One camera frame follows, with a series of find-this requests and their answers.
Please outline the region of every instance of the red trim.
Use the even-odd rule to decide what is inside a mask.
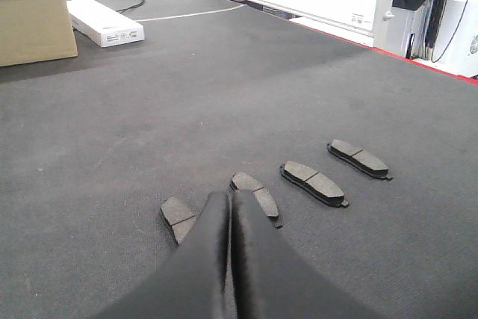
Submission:
[[[404,60],[406,61],[407,63],[411,63],[411,64],[414,64],[414,65],[418,65],[418,66],[421,66],[421,67],[424,67],[426,69],[430,69],[430,70],[433,70],[435,72],[439,72],[441,74],[444,74],[444,75],[448,75],[448,76],[452,76],[454,78],[457,78],[458,80],[462,80],[462,81],[466,81],[466,82],[469,82],[470,84],[473,84],[473,85],[476,85],[478,86],[478,80],[475,80],[474,78],[467,78],[466,76],[463,76],[463,75],[455,75],[455,74],[451,74],[449,72],[446,72],[446,71],[443,71],[443,70],[440,70],[440,69],[436,69],[435,67],[431,67],[431,66],[428,66],[426,64],[422,64],[422,63],[418,63],[417,61],[413,61],[411,59],[407,59],[407,58],[402,58],[401,56],[399,55],[396,55],[392,52],[387,52],[386,50],[382,50],[382,49],[379,49],[379,48],[373,48],[373,50],[375,52],[379,52],[380,54],[384,54],[384,55],[388,55],[388,56],[391,56],[393,58],[397,58],[397,59],[400,59],[400,60]]]
[[[473,84],[473,85],[476,85],[478,86],[478,80],[475,80],[474,78],[467,78],[466,76],[463,76],[463,75],[455,75],[455,74],[451,74],[449,72],[446,72],[446,71],[443,71],[443,70],[440,70],[440,69],[436,69],[435,67],[431,67],[431,66],[428,66],[426,64],[422,64],[422,63],[418,63],[417,61],[413,61],[411,59],[407,59],[407,58],[403,58],[397,54],[394,54],[393,52],[387,52],[386,50],[382,50],[382,49],[379,49],[379,48],[371,48],[369,46],[366,46],[364,44],[360,44],[360,43],[356,43],[355,41],[352,41],[352,40],[348,40],[348,39],[345,39],[344,37],[339,37],[337,35],[334,35],[334,34],[329,34],[329,33],[326,33],[325,31],[321,31],[321,30],[318,30],[316,28],[311,28],[310,26],[307,26],[307,25],[303,25],[303,24],[299,24],[298,22],[294,22],[294,24],[297,24],[297,25],[300,25],[304,28],[307,28],[307,29],[311,29],[311,30],[314,30],[314,31],[317,31],[319,33],[322,33],[322,34],[326,34],[326,35],[329,35],[331,37],[334,37],[336,39],[340,39],[340,40],[343,40],[343,41],[347,41],[348,43],[352,43],[354,45],[358,45],[358,46],[361,46],[362,48],[366,48],[366,49],[370,49],[370,50],[373,50],[375,52],[378,52],[380,54],[384,54],[384,55],[387,55],[387,56],[391,56],[393,58],[396,58],[396,59],[400,59],[402,61],[406,61],[407,63],[411,63],[411,64],[414,64],[414,65],[418,65],[418,66],[421,66],[421,67],[424,67],[426,69],[430,69],[430,70],[433,70],[435,72],[439,72],[441,74],[444,74],[444,75],[448,75],[448,76],[451,76],[453,78],[457,78],[458,80],[461,80],[461,81],[466,81],[470,84]]]

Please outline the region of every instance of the brake pad friction material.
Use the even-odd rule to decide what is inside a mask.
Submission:
[[[285,172],[290,173],[290,175],[293,176],[295,179],[304,182],[319,173],[319,171],[316,171],[313,168],[293,161],[287,161],[283,165],[283,167]]]
[[[231,187],[235,190],[257,191],[264,188],[264,185],[258,180],[244,172],[238,172],[231,179]]]
[[[170,197],[161,205],[161,216],[177,244],[181,244],[196,222],[193,212],[181,200]]]
[[[270,195],[266,188],[262,188],[254,192],[254,196],[261,205],[262,210],[268,217],[277,218],[279,216],[279,210],[277,209],[274,198]]]
[[[280,228],[282,223],[278,221],[279,210],[276,201],[262,183],[244,172],[238,172],[231,179],[233,190],[249,190],[254,193],[255,199],[262,207],[264,213],[274,222],[274,226]]]
[[[354,147],[351,144],[342,140],[333,140],[327,144],[327,149],[333,155],[339,157],[341,160],[352,164],[363,173],[368,174],[375,179],[391,180],[393,177],[388,175],[388,166],[384,164],[375,155],[365,151],[359,147]]]
[[[326,205],[347,207],[344,192],[327,176],[297,162],[287,161],[280,167],[282,177],[301,187]]]

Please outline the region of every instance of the cardboard box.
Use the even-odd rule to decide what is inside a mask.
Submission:
[[[0,0],[0,66],[77,55],[66,0]]]
[[[144,40],[143,26],[96,0],[67,1],[73,27],[102,48]]]

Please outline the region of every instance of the gray carpet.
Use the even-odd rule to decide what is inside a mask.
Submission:
[[[127,15],[233,6],[147,0]],[[248,7],[144,27],[143,42],[100,49],[77,33],[77,58],[0,68],[2,318],[98,312],[172,252],[160,203],[199,213],[238,171],[276,198],[304,259],[366,306],[478,318],[478,87]],[[394,180],[331,156],[335,137]],[[350,207],[283,180],[289,159]]]

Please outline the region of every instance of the white box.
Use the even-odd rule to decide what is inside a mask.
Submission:
[[[143,26],[95,0],[66,2],[73,28],[102,48],[144,40]]]
[[[443,54],[437,64],[447,66],[457,75],[472,77],[478,75],[477,46],[478,0],[447,0],[432,61]]]

